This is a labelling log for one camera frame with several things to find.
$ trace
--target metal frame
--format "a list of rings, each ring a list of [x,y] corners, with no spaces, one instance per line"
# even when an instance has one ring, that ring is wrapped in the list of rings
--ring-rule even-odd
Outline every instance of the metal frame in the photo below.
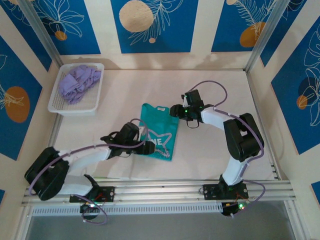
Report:
[[[248,62],[246,63],[244,70],[246,73],[249,73],[254,67],[256,61],[260,57],[262,51],[266,47],[267,42],[269,41],[272,33],[274,32],[278,22],[280,21],[282,14],[286,10],[290,0],[279,0],[276,2],[273,11],[271,12],[266,24],[256,41],[255,46],[253,47],[252,53]]]
[[[17,0],[19,7],[21,8],[26,19],[29,21],[31,27],[35,31],[37,37],[43,44],[44,48],[55,62],[58,67],[63,65],[63,61],[60,58],[59,52],[56,49],[51,37],[47,33],[45,27],[43,26],[41,20],[39,19],[35,9],[28,0]],[[277,1],[274,11],[270,14],[266,26],[264,27],[255,47],[252,50],[252,54],[245,66],[245,71],[250,72],[254,66],[256,60],[259,58],[262,50],[266,46],[272,32],[274,31],[277,23],[279,22],[282,13],[286,9],[290,0]],[[258,181],[266,187],[266,193],[262,197],[261,201],[284,201],[287,209],[287,213],[291,222],[292,229],[296,239],[307,240],[310,239],[308,229],[301,216],[299,209],[296,207],[296,196],[293,188],[288,180],[282,180],[280,169],[275,160],[273,150],[271,148],[269,137],[265,132],[265,126],[260,118],[260,110],[255,102],[256,93],[253,91],[252,82],[250,77],[248,77],[249,86],[251,89],[251,94],[255,104],[256,111],[258,113],[259,122],[262,126],[262,134],[266,140],[266,146],[268,153],[272,158],[270,163],[273,167],[274,177],[277,180],[272,181]],[[59,129],[63,120],[63,116],[57,114],[54,125],[52,128],[52,133],[48,142],[48,146],[54,146]],[[215,206],[221,206],[222,202],[227,201],[205,201],[204,196],[200,193],[200,188],[203,184],[216,184],[217,180],[139,180],[139,181],[125,181],[118,179],[108,179],[108,178],[97,178],[95,179],[101,186],[114,186],[115,195],[113,203],[106,203],[105,207],[117,206],[117,208],[135,208],[134,206],[153,206],[157,208],[159,206],[207,206],[210,208]],[[249,193],[249,200],[253,201],[261,194],[261,187],[254,184],[247,184],[247,189]],[[49,201],[40,201],[37,196],[29,196],[25,193],[21,209],[19,212],[19,221],[16,223],[17,232],[11,238],[12,240],[24,240],[27,236],[27,231],[29,224],[31,222],[32,216],[36,214],[44,214],[48,216],[53,214],[52,209],[78,209],[78,203],[69,203],[69,196],[58,195]],[[68,213],[78,214],[77,211],[70,211]]]
[[[52,59],[52,61],[54,61],[57,67],[60,68],[64,63],[60,58],[59,52],[54,42],[52,41],[45,26],[37,15],[37,12],[34,9],[32,3],[29,0],[17,0],[17,2],[25,18],[28,20],[36,36],[42,43],[44,49],[47,51],[50,58]]]

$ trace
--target beige circle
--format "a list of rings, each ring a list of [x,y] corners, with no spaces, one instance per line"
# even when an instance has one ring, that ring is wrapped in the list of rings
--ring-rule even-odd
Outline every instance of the beige circle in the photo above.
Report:
[[[237,2],[237,0],[226,0],[226,4],[233,5]]]
[[[10,3],[14,4],[14,5],[18,5],[18,1],[17,0],[8,0]]]
[[[155,39],[155,38],[151,37],[151,38],[149,39],[149,43],[154,44],[155,42],[156,42],[156,39]]]
[[[128,1],[119,12],[122,26],[132,33],[142,32],[150,28],[154,22],[151,9],[142,1]]]

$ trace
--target teal t-shirt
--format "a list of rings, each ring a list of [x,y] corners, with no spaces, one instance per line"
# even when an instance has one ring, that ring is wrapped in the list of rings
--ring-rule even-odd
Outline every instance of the teal t-shirt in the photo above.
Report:
[[[147,140],[155,144],[155,153],[148,155],[149,157],[172,161],[179,118],[170,116],[169,112],[170,109],[165,106],[153,107],[148,103],[142,105],[140,118],[149,129]]]

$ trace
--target wall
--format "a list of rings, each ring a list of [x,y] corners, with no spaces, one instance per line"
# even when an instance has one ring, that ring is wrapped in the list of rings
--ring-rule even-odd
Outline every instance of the wall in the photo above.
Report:
[[[36,104],[17,159],[12,159],[0,153],[0,189],[5,190],[4,198],[2,199],[0,206],[0,239],[7,240],[10,239],[12,231],[15,230],[13,229],[15,218],[19,211],[19,206],[21,205],[26,187],[28,186],[24,179],[24,174],[43,148],[46,147],[50,137],[50,126],[53,125],[55,115],[47,111],[47,104],[55,80],[55,75],[57,74],[57,68],[53,64],[50,67],[49,72],[47,72],[43,64],[39,61],[38,57],[34,54],[1,7],[0,23],[1,38],[4,39],[15,55],[18,56],[28,71],[31,72],[34,78],[42,86],[41,95]],[[2,83],[7,80],[4,79],[3,74],[0,76],[0,81]],[[0,111],[0,121],[3,124],[2,121],[6,117],[6,109],[3,108]],[[0,136],[3,139],[7,134],[10,133],[1,132]]]
[[[19,6],[0,5],[35,51]],[[242,69],[275,0],[33,0],[65,63],[106,69]]]
[[[267,134],[269,135],[269,139],[271,140],[275,157],[280,168],[291,181],[297,197],[298,207],[303,213],[311,238],[313,239],[320,239],[320,206],[311,189],[311,183],[320,180],[320,145],[316,145],[306,151],[300,151],[299,154],[299,147],[296,147],[297,142],[292,138],[294,129],[290,129],[291,133],[288,128],[287,122],[289,123],[290,119],[288,119],[288,117],[284,117],[281,106],[279,105],[279,101],[281,103],[283,102],[281,100],[281,92],[288,92],[288,94],[297,95],[296,97],[299,96],[294,84],[297,81],[301,81],[301,79],[296,79],[295,77],[286,79],[284,76],[283,81],[286,81],[288,84],[286,84],[286,86],[282,86],[280,93],[277,94],[279,101],[275,95],[271,82],[273,79],[276,79],[279,71],[282,72],[284,70],[283,67],[293,73],[296,73],[296,67],[291,66],[291,68],[288,68],[286,61],[292,53],[297,53],[297,51],[300,50],[297,46],[319,18],[319,13],[319,2],[316,0],[308,0],[300,10],[299,15],[285,34],[283,40],[267,65],[264,67],[262,61],[259,59],[249,74],[252,81],[252,87],[254,89],[253,92],[256,95],[255,99],[257,100],[257,104],[260,108],[260,115],[267,130]],[[301,51],[303,51],[302,56],[304,56],[306,49],[301,49]],[[294,101],[293,105],[295,105],[295,108],[298,108],[296,101]],[[300,128],[304,129],[306,126],[301,124]],[[309,134],[310,138],[307,137],[304,141],[306,143],[310,143],[312,137],[317,134],[316,132],[318,130],[319,127],[314,128],[314,132]]]

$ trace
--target white leaf drawing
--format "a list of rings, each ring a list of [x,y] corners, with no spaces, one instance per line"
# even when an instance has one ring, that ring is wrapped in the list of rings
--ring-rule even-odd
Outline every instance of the white leaf drawing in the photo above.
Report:
[[[320,25],[312,34],[308,49],[304,56],[305,74],[308,78],[308,86],[302,93],[304,107],[310,107],[310,126],[315,127],[320,123]]]
[[[234,5],[238,8],[241,18],[246,21],[249,27],[254,29],[255,39],[257,40],[260,32],[262,22],[270,15],[275,7],[277,0],[270,0],[267,3],[264,0],[262,7],[258,8],[255,0],[236,0]]]
[[[5,67],[6,65],[6,60],[7,60],[6,55],[0,54],[0,70]],[[20,106],[23,106],[24,103],[22,100],[24,97],[14,97],[10,94],[8,94],[3,87],[0,84],[0,109],[3,109],[6,105],[10,106],[10,104],[17,104]]]
[[[18,5],[11,3],[9,0],[1,1],[15,18],[30,26]],[[83,33],[77,24],[83,22],[85,16],[69,10],[69,0],[34,0],[32,5],[42,23],[49,26],[54,33],[61,31],[65,34],[70,33],[82,37]]]
[[[287,20],[288,19],[288,15],[289,12],[296,12],[298,11],[301,6],[303,5],[305,0],[291,0],[288,4],[288,6],[286,7],[284,13],[282,14],[282,17]]]
[[[132,39],[130,45],[133,45],[139,41],[146,42],[150,39],[156,40],[161,35],[162,31],[166,30],[166,26],[171,25],[169,14],[177,10],[183,3],[184,0],[140,0],[145,3],[151,10],[153,15],[152,25],[141,32],[132,32],[129,39]]]

